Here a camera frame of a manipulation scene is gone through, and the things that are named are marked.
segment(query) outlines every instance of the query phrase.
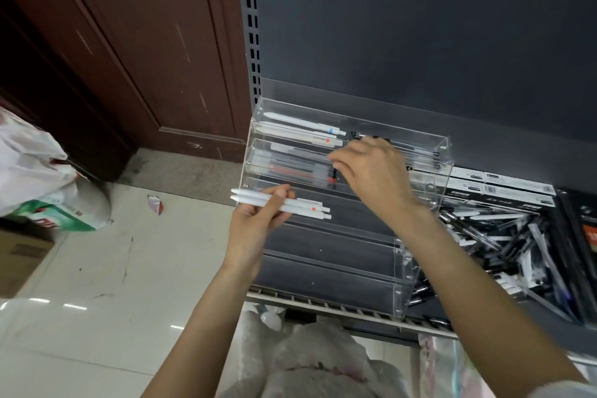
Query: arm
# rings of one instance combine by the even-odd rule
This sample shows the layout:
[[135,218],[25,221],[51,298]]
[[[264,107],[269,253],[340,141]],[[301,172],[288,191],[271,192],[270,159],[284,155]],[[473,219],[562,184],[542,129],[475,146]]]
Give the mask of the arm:
[[279,213],[288,184],[264,190],[267,205],[239,205],[232,213],[228,247],[220,270],[141,398],[212,398],[249,286],[257,276],[269,230],[291,215]]
[[585,382],[565,352],[417,201],[398,150],[383,139],[365,138],[329,158],[413,253],[474,366],[498,398],[522,398],[551,382]]

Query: person's right hand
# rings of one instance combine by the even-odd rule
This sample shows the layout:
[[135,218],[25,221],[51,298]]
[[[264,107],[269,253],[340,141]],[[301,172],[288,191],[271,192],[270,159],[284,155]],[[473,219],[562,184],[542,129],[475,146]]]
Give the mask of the person's right hand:
[[397,218],[421,206],[411,190],[402,154],[386,140],[352,140],[328,158],[354,193],[389,227],[395,228]]

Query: brown door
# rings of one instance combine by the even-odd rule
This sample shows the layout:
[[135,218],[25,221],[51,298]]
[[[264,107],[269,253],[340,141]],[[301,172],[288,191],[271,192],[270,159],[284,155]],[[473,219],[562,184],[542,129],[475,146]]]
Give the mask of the brown door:
[[15,0],[138,143],[242,160],[239,0]]

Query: clear acrylic display rack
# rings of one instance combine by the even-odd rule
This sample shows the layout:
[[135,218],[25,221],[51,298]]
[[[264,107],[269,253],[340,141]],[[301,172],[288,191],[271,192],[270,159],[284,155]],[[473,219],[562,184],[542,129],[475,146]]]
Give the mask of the clear acrylic display rack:
[[419,268],[327,159],[362,136],[390,140],[405,157],[414,194],[437,210],[453,164],[449,138],[262,98],[251,120],[240,187],[258,191],[290,183],[297,198],[322,202],[332,217],[293,215],[274,230],[254,284],[400,317]]

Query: hand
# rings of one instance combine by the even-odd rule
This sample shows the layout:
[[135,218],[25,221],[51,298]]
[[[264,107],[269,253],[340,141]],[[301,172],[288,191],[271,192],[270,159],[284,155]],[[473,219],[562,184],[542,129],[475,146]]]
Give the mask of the hand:
[[252,282],[259,272],[267,233],[282,225],[292,215],[279,211],[280,206],[284,204],[284,198],[295,198],[290,184],[271,187],[262,192],[272,194],[264,207],[243,203],[233,211],[228,247],[222,265],[227,270],[241,274],[249,282]]
[[408,180],[404,158],[384,139],[365,137],[328,154],[356,195],[390,228],[400,215],[420,207]]

